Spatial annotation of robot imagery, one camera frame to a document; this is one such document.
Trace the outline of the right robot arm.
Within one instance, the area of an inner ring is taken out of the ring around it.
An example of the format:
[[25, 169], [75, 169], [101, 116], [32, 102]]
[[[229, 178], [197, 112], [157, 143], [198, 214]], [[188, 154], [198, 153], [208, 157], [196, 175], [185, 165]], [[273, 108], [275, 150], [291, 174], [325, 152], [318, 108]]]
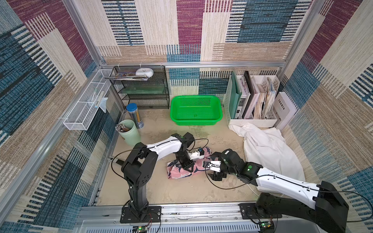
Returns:
[[288, 215], [317, 224], [328, 233], [346, 231], [349, 205], [334, 185], [307, 183], [278, 174], [254, 162], [245, 162], [231, 149], [217, 152], [220, 172], [246, 184], [271, 189], [285, 198], [262, 193], [255, 207], [259, 215]]

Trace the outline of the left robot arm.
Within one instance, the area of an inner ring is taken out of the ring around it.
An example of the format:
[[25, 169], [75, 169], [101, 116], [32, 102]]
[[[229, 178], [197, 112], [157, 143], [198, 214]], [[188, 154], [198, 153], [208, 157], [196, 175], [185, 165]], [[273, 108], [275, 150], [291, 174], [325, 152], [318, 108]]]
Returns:
[[141, 223], [152, 220], [159, 222], [161, 207], [149, 207], [147, 200], [146, 184], [151, 179], [153, 170], [158, 159], [169, 154], [176, 154], [176, 159], [183, 169], [192, 172], [194, 161], [188, 154], [188, 148], [193, 144], [195, 138], [192, 134], [184, 136], [173, 134], [168, 139], [145, 145], [137, 143], [127, 159], [121, 164], [124, 179], [129, 185], [130, 200], [122, 208], [120, 223]]

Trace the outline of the pink shark print shorts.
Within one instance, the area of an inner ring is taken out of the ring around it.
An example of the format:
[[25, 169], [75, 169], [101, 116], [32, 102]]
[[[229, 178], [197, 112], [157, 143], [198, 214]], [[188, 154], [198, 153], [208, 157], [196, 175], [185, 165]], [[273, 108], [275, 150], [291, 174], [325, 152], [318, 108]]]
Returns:
[[194, 152], [189, 152], [191, 156], [192, 165], [184, 169], [178, 160], [171, 161], [167, 164], [168, 179], [177, 180], [181, 178], [190, 177], [196, 173], [204, 172], [204, 162], [211, 161], [212, 151], [209, 147], [199, 148]]

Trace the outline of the white shirt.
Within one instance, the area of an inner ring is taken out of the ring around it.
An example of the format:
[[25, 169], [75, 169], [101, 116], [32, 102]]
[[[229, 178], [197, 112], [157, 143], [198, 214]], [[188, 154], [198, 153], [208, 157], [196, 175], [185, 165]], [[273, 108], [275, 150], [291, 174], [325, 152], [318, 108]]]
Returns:
[[243, 147], [247, 162], [260, 164], [299, 181], [306, 180], [298, 157], [286, 144], [278, 129], [261, 130], [251, 123], [243, 126], [229, 125], [229, 129], [244, 139]]

